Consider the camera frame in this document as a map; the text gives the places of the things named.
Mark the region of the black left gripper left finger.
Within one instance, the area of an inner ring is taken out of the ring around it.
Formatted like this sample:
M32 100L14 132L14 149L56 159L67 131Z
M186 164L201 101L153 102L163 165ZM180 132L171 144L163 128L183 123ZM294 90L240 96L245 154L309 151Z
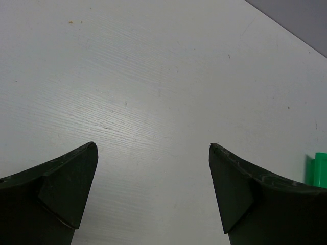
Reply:
M71 244L98 164L88 142L1 178L1 244Z

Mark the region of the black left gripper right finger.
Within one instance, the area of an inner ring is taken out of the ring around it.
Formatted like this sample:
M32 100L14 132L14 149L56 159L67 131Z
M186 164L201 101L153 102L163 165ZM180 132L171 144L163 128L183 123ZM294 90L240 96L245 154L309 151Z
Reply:
M219 144L209 167L231 244L326 244L326 189L250 163Z

